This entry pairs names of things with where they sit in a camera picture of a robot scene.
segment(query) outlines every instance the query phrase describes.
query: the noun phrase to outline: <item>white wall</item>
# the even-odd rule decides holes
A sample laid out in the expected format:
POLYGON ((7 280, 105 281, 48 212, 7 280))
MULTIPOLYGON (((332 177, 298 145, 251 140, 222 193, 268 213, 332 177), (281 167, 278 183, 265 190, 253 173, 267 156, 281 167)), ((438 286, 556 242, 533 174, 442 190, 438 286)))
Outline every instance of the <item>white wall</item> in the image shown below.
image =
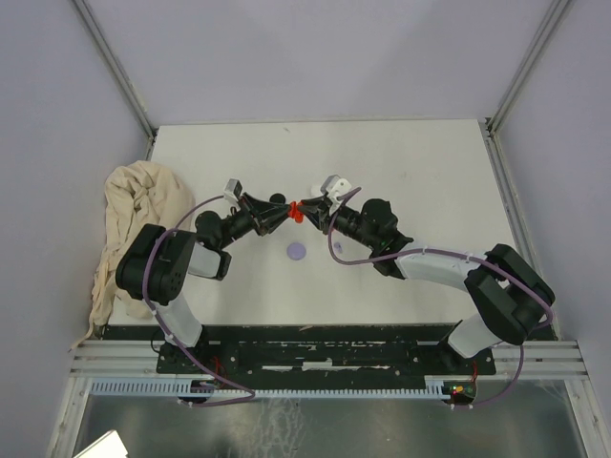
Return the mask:
POLYGON ((90 0, 157 126, 491 116, 550 0, 90 0))
POLYGON ((43 456, 86 329, 105 177, 145 139, 67 0, 0 14, 0 455, 43 456))
POLYGON ((611 425, 609 24, 608 0, 575 2, 501 140, 562 331, 579 340, 611 425))

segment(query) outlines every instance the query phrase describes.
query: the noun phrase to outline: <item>towel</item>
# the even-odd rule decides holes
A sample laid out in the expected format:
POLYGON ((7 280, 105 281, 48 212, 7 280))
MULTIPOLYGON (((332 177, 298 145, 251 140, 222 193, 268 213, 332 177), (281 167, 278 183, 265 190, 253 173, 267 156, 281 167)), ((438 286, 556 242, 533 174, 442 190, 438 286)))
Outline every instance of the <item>towel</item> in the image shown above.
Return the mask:
MULTIPOLYGON (((128 315, 150 318, 143 301, 132 299, 116 287, 116 267, 144 224, 174 227, 194 206, 193 195, 180 178, 167 167, 144 160, 116 168, 106 179, 104 194, 108 202, 106 245, 95 270, 89 330, 72 348, 88 339, 95 326, 108 322, 115 296, 126 304, 128 315)), ((188 229, 190 223, 191 219, 186 220, 182 228, 188 229)))

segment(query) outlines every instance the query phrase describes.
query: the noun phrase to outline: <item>small purple object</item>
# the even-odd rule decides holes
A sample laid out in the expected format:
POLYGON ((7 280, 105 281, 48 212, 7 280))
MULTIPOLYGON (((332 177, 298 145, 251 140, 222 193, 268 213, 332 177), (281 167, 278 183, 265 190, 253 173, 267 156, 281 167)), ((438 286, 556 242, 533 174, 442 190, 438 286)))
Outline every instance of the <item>small purple object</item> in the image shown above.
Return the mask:
POLYGON ((286 248, 286 255, 292 260, 302 260, 306 257, 306 248, 302 243, 295 241, 286 248))

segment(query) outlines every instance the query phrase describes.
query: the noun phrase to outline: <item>red object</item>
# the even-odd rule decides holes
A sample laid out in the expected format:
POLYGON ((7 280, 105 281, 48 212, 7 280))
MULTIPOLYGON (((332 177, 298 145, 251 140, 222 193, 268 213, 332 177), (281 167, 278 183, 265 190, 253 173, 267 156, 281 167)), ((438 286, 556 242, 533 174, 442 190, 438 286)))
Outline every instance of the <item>red object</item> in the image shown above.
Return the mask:
POLYGON ((295 219, 295 222, 301 224, 304 221, 304 214, 297 209, 297 205, 301 205, 301 202, 290 202, 288 217, 295 219))

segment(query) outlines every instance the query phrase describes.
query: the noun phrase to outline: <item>white tabletop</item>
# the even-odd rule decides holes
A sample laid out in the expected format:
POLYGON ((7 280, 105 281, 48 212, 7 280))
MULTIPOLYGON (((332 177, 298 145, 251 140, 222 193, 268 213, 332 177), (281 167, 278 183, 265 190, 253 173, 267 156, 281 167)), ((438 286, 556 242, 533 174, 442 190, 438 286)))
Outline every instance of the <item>white tabletop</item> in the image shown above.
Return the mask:
MULTIPOLYGON (((387 199, 399 230, 429 246, 484 251, 513 244, 475 120, 168 126, 159 129, 152 160, 178 174, 196 201, 221 194, 231 177, 255 198, 280 192, 300 200, 338 174, 363 187, 352 208, 387 199)), ((229 205, 210 209, 225 217, 229 205)), ((334 237, 345 259, 369 255, 334 237)), ((233 261, 224 281, 188 277, 183 287, 204 324, 452 323, 475 312, 468 295, 449 287, 337 264, 307 220, 288 220, 264 238, 251 233, 227 251, 233 261), (286 255, 294 241, 307 250, 303 260, 286 255)), ((138 321, 116 304, 111 323, 138 321)))

